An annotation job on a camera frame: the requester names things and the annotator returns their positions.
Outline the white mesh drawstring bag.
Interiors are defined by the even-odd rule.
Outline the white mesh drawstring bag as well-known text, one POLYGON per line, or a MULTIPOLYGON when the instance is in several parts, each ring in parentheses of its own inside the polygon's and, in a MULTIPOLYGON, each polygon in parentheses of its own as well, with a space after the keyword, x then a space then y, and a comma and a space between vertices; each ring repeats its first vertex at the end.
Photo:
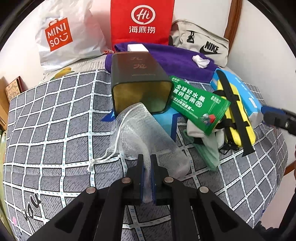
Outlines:
POLYGON ((110 144, 104 155, 92 159, 88 171, 95 164, 106 162, 119 154, 121 157, 144 156, 143 202, 152 201, 152 161, 155 154, 158 165, 167 169, 169 176, 181 178, 190 170, 190 161, 143 103, 136 103, 123 110, 111 128, 110 144))

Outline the white tissue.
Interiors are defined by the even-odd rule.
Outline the white tissue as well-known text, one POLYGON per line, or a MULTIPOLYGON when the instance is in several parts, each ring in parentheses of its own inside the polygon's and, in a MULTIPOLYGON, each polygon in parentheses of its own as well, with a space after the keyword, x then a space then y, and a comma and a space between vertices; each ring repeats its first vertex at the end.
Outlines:
POLYGON ((205 69, 208 67, 210 60, 209 59, 203 59, 201 56, 199 55, 195 55, 192 57, 192 60, 196 63, 196 65, 201 68, 201 69, 205 69))

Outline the yellow black shin guard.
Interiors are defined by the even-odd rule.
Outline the yellow black shin guard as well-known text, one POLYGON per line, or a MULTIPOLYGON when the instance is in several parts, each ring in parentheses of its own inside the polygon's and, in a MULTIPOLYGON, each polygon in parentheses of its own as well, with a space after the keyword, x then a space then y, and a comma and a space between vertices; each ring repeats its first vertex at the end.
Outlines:
POLYGON ((253 153, 256 136, 237 88, 227 79, 219 79, 214 93, 230 102, 221 122, 217 124, 217 128, 225 131, 225 142, 229 149, 242 148, 243 156, 253 153))

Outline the white foam sponge block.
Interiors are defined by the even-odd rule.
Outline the white foam sponge block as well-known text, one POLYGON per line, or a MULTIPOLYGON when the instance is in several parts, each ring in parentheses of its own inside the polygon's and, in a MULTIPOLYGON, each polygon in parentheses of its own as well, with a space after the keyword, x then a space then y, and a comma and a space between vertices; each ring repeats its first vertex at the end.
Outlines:
POLYGON ((143 44, 128 44, 128 52, 149 52, 148 49, 143 44))

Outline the blue tissue pack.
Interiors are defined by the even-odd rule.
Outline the blue tissue pack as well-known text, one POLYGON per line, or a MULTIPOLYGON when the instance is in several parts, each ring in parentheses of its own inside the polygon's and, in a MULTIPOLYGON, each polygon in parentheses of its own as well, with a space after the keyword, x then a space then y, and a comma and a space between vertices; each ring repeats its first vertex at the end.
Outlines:
POLYGON ((262 105, 259 100, 253 93, 251 93, 251 90, 237 75, 220 68, 215 70, 213 78, 210 82, 210 85, 214 90, 217 90, 217 84, 219 80, 217 70, 221 70, 226 75, 229 83, 233 84, 237 88, 252 127, 256 128, 259 126, 263 121, 263 114, 261 112, 262 105))

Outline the light green cloth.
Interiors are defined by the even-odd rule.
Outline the light green cloth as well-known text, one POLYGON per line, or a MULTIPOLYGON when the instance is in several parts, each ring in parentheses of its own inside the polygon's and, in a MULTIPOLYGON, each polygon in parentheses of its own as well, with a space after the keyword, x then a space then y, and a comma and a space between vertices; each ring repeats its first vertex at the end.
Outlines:
POLYGON ((219 144, 215 133, 205 137, 190 137, 187 131, 183 131, 184 138, 193 144, 198 154, 204 160, 206 166, 211 171, 216 171, 219 165, 219 144))

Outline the green fruit flyer packet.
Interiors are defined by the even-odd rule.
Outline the green fruit flyer packet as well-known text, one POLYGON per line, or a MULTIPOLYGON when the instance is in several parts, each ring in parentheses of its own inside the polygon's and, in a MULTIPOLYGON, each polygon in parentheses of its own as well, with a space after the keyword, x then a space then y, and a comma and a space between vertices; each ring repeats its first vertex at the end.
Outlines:
POLYGON ((189 119, 205 135, 210 135, 231 102, 217 94, 193 87, 178 77, 170 78, 174 84, 171 107, 189 119))

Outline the dark green tea tin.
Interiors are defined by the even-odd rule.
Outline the dark green tea tin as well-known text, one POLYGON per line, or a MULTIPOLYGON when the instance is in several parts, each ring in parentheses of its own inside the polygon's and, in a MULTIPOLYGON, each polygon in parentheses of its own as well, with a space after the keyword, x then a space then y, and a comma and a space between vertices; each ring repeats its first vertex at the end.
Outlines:
POLYGON ((151 114, 163 113, 173 83, 149 52, 118 52, 111 58, 111 94, 114 115, 143 103, 151 114))

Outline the purple fleece towel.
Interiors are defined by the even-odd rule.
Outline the purple fleece towel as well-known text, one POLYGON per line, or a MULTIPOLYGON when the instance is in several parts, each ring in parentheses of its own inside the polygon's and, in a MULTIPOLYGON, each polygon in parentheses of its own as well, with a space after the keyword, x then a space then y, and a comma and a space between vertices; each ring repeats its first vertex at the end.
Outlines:
MULTIPOLYGON (((126 52, 128 44, 136 44, 136 42, 116 44, 115 53, 126 52)), ((175 76, 180 79, 209 83, 212 80, 215 70, 218 68, 212 59, 194 51, 153 43, 143 43, 143 45, 161 65, 169 78, 175 76), (209 59, 210 63, 208 67, 205 69, 199 68, 192 60, 192 57, 195 55, 199 55, 203 59, 209 59)))

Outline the grey Nike bag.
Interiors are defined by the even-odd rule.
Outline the grey Nike bag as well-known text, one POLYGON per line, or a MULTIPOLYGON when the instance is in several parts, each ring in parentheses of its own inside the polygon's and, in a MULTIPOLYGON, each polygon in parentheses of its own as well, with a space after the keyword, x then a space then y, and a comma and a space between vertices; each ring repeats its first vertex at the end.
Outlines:
POLYGON ((175 47, 204 54, 220 67, 227 65, 229 40, 189 20, 176 20, 172 23, 171 44, 175 47))

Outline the newspaper print pillow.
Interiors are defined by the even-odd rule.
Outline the newspaper print pillow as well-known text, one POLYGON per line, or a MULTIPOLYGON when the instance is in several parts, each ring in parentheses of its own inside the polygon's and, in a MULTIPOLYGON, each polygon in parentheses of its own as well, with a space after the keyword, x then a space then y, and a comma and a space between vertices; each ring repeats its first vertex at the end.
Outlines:
POLYGON ((86 73, 94 70, 105 69, 106 55, 102 55, 91 59, 82 59, 73 64, 70 64, 62 69, 55 70, 44 74, 40 83, 48 82, 50 80, 59 79, 63 76, 69 76, 74 73, 86 73))

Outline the wooden headboard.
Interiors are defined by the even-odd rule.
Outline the wooden headboard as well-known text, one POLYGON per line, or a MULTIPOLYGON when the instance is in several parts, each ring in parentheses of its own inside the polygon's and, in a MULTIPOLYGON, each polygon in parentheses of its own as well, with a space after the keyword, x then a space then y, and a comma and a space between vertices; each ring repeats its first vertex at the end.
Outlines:
POLYGON ((8 127, 9 101, 6 96, 5 88, 6 82, 2 77, 0 82, 0 117, 1 128, 6 131, 8 127))

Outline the red Haidilao paper bag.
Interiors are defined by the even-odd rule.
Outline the red Haidilao paper bag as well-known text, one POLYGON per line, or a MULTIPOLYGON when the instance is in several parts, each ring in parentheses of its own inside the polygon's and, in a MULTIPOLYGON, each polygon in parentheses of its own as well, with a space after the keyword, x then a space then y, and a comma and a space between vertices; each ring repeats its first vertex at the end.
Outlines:
POLYGON ((167 45, 174 13, 174 0, 112 0, 111 46, 124 42, 167 45))

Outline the white Miniso plastic bag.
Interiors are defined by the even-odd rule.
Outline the white Miniso plastic bag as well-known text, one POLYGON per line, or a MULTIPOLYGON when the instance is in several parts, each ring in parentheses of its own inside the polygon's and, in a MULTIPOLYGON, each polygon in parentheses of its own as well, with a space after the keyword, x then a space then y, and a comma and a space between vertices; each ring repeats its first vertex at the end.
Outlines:
POLYGON ((109 51, 99 22, 90 11, 93 1, 43 3, 45 13, 40 20, 36 43, 45 73, 109 51))

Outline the wooden door frame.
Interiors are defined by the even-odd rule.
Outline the wooden door frame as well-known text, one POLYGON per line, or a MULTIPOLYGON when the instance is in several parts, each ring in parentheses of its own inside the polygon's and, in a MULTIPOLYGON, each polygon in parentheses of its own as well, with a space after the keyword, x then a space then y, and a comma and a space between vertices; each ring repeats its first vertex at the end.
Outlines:
POLYGON ((242 9, 242 0, 232 0, 230 4, 230 11, 228 15, 227 26, 224 33, 224 38, 229 40, 229 52, 232 48, 233 42, 235 40, 236 32, 238 29, 241 9, 242 9))

